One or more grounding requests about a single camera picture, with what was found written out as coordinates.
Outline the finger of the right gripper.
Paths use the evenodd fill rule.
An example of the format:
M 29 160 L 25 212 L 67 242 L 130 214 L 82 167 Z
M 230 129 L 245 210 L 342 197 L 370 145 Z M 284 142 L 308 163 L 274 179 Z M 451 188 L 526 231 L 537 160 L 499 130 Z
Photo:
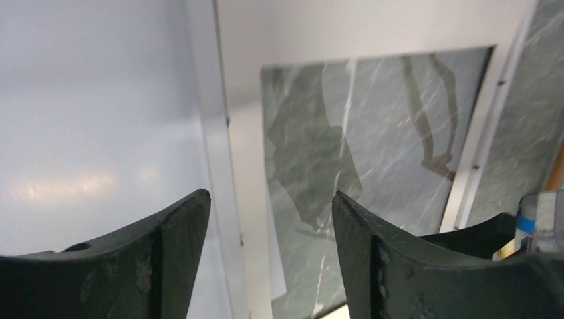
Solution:
M 471 227 L 420 238 L 451 251 L 492 260 L 496 252 L 514 240 L 516 223 L 515 216 L 499 213 Z

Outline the silver picture frame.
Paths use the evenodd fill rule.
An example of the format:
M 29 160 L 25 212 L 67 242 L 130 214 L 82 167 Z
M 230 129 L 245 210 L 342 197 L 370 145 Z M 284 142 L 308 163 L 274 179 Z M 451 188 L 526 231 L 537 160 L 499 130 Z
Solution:
M 211 121 L 213 179 L 231 290 L 250 318 L 217 2 L 219 68 L 204 72 L 221 85 Z M 271 318 L 315 318 L 343 303 L 330 214 L 336 190 L 418 234 L 466 225 L 507 95 L 502 82 L 513 77 L 533 16 L 497 81 L 467 167 L 460 164 L 495 45 L 263 66 Z

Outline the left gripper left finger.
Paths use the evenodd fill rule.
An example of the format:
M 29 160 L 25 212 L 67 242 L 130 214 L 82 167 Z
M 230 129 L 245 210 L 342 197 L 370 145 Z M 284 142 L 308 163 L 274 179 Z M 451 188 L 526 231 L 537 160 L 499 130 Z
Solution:
M 1 317 L 185 318 L 210 205 L 198 189 L 63 251 L 1 257 Z

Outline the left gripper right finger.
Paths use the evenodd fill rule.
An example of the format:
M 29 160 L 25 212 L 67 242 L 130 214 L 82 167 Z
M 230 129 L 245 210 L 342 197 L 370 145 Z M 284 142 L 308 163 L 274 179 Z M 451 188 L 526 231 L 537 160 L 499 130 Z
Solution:
M 429 243 L 345 193 L 332 200 L 351 318 L 562 318 L 563 255 L 500 261 Z

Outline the white mat board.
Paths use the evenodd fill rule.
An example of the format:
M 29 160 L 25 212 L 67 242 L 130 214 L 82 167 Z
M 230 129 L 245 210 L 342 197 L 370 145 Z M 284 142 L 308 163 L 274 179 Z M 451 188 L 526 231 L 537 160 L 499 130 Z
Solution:
M 467 167 L 495 86 L 535 1 L 218 1 L 233 178 L 250 318 L 271 318 L 260 72 L 270 64 L 495 45 L 464 148 Z

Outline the white photo sheet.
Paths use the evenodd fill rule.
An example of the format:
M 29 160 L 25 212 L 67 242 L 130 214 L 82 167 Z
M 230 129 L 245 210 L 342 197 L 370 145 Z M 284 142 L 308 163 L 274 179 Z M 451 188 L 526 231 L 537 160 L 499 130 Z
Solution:
M 62 251 L 207 189 L 186 318 L 243 318 L 212 118 L 213 1 L 1 2 L 1 254 Z

